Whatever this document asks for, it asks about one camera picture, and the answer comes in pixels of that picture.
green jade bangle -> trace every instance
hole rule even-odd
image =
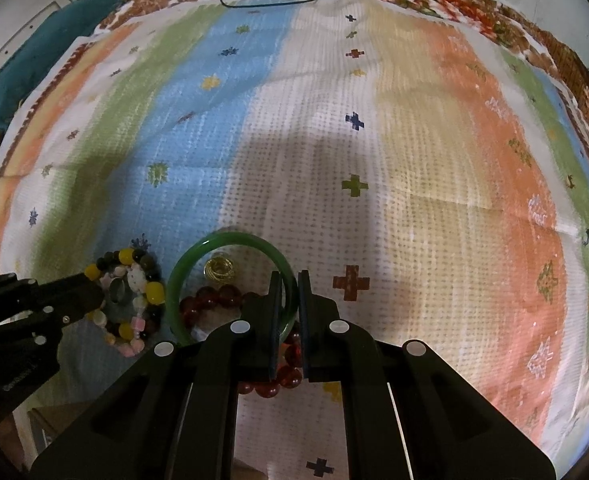
[[[257,249],[270,258],[276,268],[281,273],[284,281],[284,288],[286,290],[286,306],[280,312],[279,316],[279,330],[280,342],[292,330],[294,318],[298,309],[297,304],[297,288],[296,280],[292,267],[287,262],[286,258],[281,254],[272,244],[259,238],[258,236],[248,233],[239,232],[219,232],[211,233],[205,238],[199,240],[196,244],[190,247],[172,269],[172,273],[166,285],[166,315],[170,321],[170,327],[175,336],[177,336],[178,343],[186,346],[194,344],[196,341],[186,329],[181,318],[181,313],[178,309],[180,301],[181,289],[183,283],[192,272],[196,263],[207,253],[228,245],[242,245],[245,247],[252,247]]]

yellow bead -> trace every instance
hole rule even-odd
[[[99,276],[101,276],[101,271],[98,270],[98,267],[95,264],[89,264],[83,273],[91,282],[98,280]]]
[[[152,305],[160,305],[166,301],[163,285],[159,282],[149,282],[145,286],[145,296],[148,298],[148,303]]]
[[[134,249],[128,247],[127,249],[121,249],[119,251],[119,261],[124,265],[132,265],[134,263],[134,259],[132,257],[132,253]]]
[[[130,326],[130,323],[121,323],[119,325],[119,335],[126,341],[130,341],[134,338],[134,331]]]

screw head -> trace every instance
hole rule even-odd
[[[405,350],[410,355],[414,355],[414,357],[421,357],[427,351],[425,345],[421,343],[421,341],[410,341],[407,345],[405,345]]]
[[[159,357],[166,357],[174,352],[174,345],[170,341],[162,341],[154,347],[154,353]]]
[[[230,330],[232,330],[232,332],[235,334],[244,334],[250,330],[250,323],[242,319],[236,320],[230,325]]]
[[[348,330],[350,330],[350,325],[343,321],[342,319],[335,319],[332,323],[330,323],[330,330],[335,334],[344,334]]]

green stripe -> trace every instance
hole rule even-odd
[[[581,232],[584,233],[589,228],[589,184],[577,156],[572,149],[567,132],[559,121],[554,105],[545,93],[543,83],[536,77],[532,68],[507,51],[503,51],[503,58],[508,65],[516,68],[516,73],[514,70],[508,70],[516,83],[525,91],[528,97],[534,97],[536,100],[534,104],[530,102],[530,106],[538,115],[547,133],[548,143],[551,147],[561,181],[565,181],[569,174],[573,177],[576,187],[574,189],[568,189],[567,194],[577,210],[577,214],[581,220]],[[588,307],[589,244],[586,246],[581,244],[581,256],[583,256],[583,266],[587,275],[588,305],[586,307]],[[589,356],[589,313],[587,316],[587,354]]]
[[[50,188],[30,276],[45,283],[80,272],[89,263],[97,225],[108,205],[106,179],[126,160],[162,86],[224,11],[214,5],[193,10],[161,33],[117,79]]]

mattress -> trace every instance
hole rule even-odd
[[[145,243],[167,277],[209,232],[259,235],[342,318],[426,341],[560,478],[589,445],[585,67],[494,0],[224,2],[127,0],[53,67],[0,149],[0,273]],[[270,262],[226,251],[265,292]],[[95,399],[133,361],[82,320],[31,402]],[[241,397],[235,456],[347,477],[338,385]]]

